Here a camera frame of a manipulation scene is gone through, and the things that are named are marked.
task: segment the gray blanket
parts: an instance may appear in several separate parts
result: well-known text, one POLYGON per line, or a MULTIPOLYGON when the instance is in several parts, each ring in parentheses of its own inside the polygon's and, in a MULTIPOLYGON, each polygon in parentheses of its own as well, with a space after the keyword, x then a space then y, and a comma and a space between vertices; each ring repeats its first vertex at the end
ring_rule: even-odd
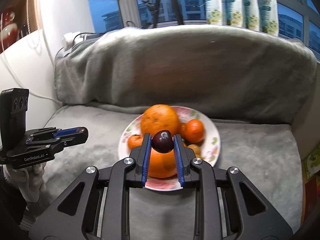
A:
POLYGON ((165 103, 211 118, 290 124, 315 72, 316 58, 299 40, 230 26, 125 28, 60 59, 55 87, 67 104, 94 100, 138 114, 165 103))
MULTIPOLYGON (((66 148, 47 163, 44 180, 47 193, 41 195, 39 213, 87 167, 99 169, 117 160, 117 146, 127 125, 136 117, 86 106, 65 106, 49 120, 47 127, 85 126, 89 138, 83 145, 66 148)), ((236 166, 266 196, 290 224, 300 226, 302 207, 301 163, 289 125, 257 125, 215 122, 221 137, 217 167, 236 166)), ((130 191, 132 240, 188 240, 194 227, 193 190, 156 192, 130 191)), ((36 206, 30 206, 36 212, 36 206)))

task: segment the triangular cutout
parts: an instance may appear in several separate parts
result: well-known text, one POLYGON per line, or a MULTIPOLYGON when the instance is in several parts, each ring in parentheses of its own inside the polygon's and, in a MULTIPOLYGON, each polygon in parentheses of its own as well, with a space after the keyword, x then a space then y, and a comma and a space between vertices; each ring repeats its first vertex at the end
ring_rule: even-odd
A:
POLYGON ((70 216, 76 214, 78 204, 84 189, 84 182, 80 182, 73 191, 60 203, 58 211, 70 216))
POLYGON ((240 189, 244 198, 249 216, 255 216, 266 211, 266 207, 244 183, 240 183, 240 189))

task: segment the plum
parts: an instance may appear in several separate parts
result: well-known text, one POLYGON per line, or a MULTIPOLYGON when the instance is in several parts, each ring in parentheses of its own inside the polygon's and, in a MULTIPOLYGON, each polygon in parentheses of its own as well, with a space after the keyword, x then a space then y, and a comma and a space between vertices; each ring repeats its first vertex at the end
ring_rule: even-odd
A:
POLYGON ((157 132, 152 138, 151 146, 159 153, 168 153, 173 150, 172 135, 168 130, 157 132))

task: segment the floral plate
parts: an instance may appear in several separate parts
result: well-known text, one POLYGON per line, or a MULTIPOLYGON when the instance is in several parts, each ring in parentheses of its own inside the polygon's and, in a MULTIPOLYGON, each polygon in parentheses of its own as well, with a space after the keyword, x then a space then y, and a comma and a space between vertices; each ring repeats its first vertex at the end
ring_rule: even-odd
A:
MULTIPOLYGON (((205 139, 200 147, 201 156, 206 162, 214 166, 219 157, 221 147, 220 135, 214 123, 206 115, 198 112, 197 110, 183 106, 171 107, 176 111, 181 122, 188 122, 191 119, 199 119, 204 124, 205 139)), ((133 134, 141 134, 141 118, 142 115, 133 120, 121 135, 118 145, 118 156, 120 160, 129 157, 130 155, 130 150, 127 146, 128 138, 133 134)), ((148 177, 146 188, 157 191, 173 191, 182 189, 177 176, 165 179, 148 177)))

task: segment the silver bolt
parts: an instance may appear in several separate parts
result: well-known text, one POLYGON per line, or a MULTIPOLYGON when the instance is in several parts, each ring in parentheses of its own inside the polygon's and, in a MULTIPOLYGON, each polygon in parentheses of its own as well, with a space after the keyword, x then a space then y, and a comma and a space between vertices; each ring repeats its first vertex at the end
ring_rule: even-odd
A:
POLYGON ((202 163, 202 160, 201 160, 200 158, 194 158, 194 159, 192 159, 192 162, 193 162, 194 164, 201 164, 201 163, 202 163))
POLYGON ((239 169, 237 167, 230 167, 229 168, 229 171, 232 173, 232 174, 237 174, 239 173, 239 169))
POLYGON ((86 170, 87 173, 91 174, 94 173, 96 171, 96 168, 93 166, 89 166, 86 170))
POLYGON ((123 162, 125 163, 125 164, 131 164, 131 163, 133 163, 133 159, 132 158, 125 158, 124 160, 123 160, 123 162))

